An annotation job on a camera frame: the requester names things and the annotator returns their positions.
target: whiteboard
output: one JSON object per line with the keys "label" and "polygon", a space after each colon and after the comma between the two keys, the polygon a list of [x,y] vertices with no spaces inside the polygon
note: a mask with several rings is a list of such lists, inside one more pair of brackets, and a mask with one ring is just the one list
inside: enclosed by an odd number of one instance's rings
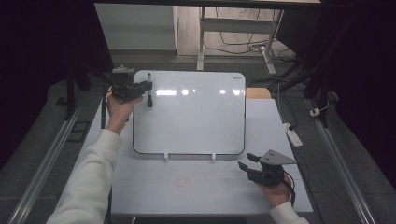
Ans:
{"label": "whiteboard", "polygon": [[153,89],[134,106],[133,148],[142,154],[237,155],[245,148],[245,77],[240,73],[139,71]]}

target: wall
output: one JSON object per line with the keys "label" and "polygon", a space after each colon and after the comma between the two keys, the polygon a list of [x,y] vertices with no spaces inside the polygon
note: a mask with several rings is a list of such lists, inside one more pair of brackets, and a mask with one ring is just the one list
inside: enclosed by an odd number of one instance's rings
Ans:
{"label": "wall", "polygon": [[177,48],[177,7],[123,4],[95,7],[109,49]]}

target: metal rail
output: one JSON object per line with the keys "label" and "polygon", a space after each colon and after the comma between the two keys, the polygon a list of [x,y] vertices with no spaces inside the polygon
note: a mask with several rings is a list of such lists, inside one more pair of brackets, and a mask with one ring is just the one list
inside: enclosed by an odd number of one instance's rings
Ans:
{"label": "metal rail", "polygon": [[[306,100],[306,102],[310,109],[313,108],[309,100]],[[361,218],[361,223],[375,224],[376,222],[373,213],[364,199],[361,189],[353,178],[352,173],[350,173],[349,168],[347,167],[347,164],[344,161],[340,150],[338,149],[338,146],[335,144],[332,138],[332,134],[330,133],[329,129],[323,126],[319,119],[316,119],[315,123],[326,148],[329,150],[330,156],[332,157],[332,162],[334,163],[334,166],[337,169],[344,186],[346,187],[346,191],[348,192],[353,204],[355,205],[355,209]]]}
{"label": "metal rail", "polygon": [[14,212],[12,213],[8,224],[24,223],[26,221],[26,218],[29,216],[33,205],[35,204],[35,200],[37,199],[38,194],[43,188],[47,177],[49,176],[50,171],[53,167],[53,164],[56,162],[58,155],[61,152],[62,147],[64,146],[67,135],[73,128],[73,125],[76,122],[76,119],[86,99],[87,93],[83,92],[81,94],[80,100],[78,101],[78,106],[75,112],[71,115],[69,120],[65,120],[62,124],[60,131],[58,132],[51,146],[49,147],[47,154],[44,156],[43,161],[35,172],[35,175],[33,176],[28,187],[26,188],[26,191],[23,193]]}

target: metal frame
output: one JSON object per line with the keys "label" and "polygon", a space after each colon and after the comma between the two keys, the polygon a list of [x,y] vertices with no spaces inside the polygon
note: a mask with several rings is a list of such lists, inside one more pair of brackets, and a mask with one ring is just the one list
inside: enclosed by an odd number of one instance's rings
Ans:
{"label": "metal frame", "polygon": [[[309,108],[313,108],[309,100],[306,100],[306,103]],[[352,173],[350,173],[349,168],[347,167],[347,164],[344,161],[340,150],[338,149],[338,146],[332,139],[332,134],[330,133],[329,129],[326,128],[322,122],[320,122],[319,119],[316,119],[315,123],[319,130],[320,136],[322,137],[323,142],[328,149],[330,156],[332,157],[332,162],[334,163],[334,166],[346,187],[346,191],[355,205],[358,216],[361,218],[361,223],[375,224],[376,222],[373,212],[370,210],[368,203],[364,199],[361,189],[353,178]]]}
{"label": "metal frame", "polygon": [[253,21],[253,20],[236,20],[236,19],[218,19],[205,18],[205,7],[200,7],[200,38],[197,55],[197,70],[204,70],[204,35],[205,32],[229,32],[229,33],[247,33],[247,34],[267,34],[269,35],[267,44],[262,50],[265,66],[271,75],[276,74],[274,65],[271,63],[269,55],[270,49],[274,42],[277,28],[283,14],[280,10],[273,21]]}
{"label": "metal frame", "polygon": [[40,163],[35,175],[30,181],[26,191],[23,193],[18,205],[15,207],[14,212],[12,213],[10,219],[8,220],[8,224],[14,223],[24,223],[26,218],[28,218],[30,211],[35,204],[35,200],[38,197],[41,189],[43,188],[45,182],[47,181],[47,177],[50,174],[50,171],[56,162],[59,153],[61,152],[62,147],[64,146],[64,142],[66,141],[67,135],[72,130],[74,123],[77,120],[77,117],[81,111],[81,108],[84,106],[87,100],[87,94],[82,93],[81,99],[78,101],[78,106],[73,114],[71,114],[69,120],[65,120],[62,124],[60,131],[58,132],[55,140],[52,142],[49,150],[44,156],[43,161]]}

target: white sleeve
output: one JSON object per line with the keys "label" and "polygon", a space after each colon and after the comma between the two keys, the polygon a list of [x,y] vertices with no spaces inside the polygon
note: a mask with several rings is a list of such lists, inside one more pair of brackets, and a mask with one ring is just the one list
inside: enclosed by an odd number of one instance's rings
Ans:
{"label": "white sleeve", "polygon": [[276,224],[307,224],[308,221],[299,217],[293,210],[290,202],[282,203],[279,206],[271,209],[271,217]]}
{"label": "white sleeve", "polygon": [[58,207],[47,223],[103,223],[121,145],[116,133],[101,130],[96,143],[81,155],[81,163],[70,175]]}

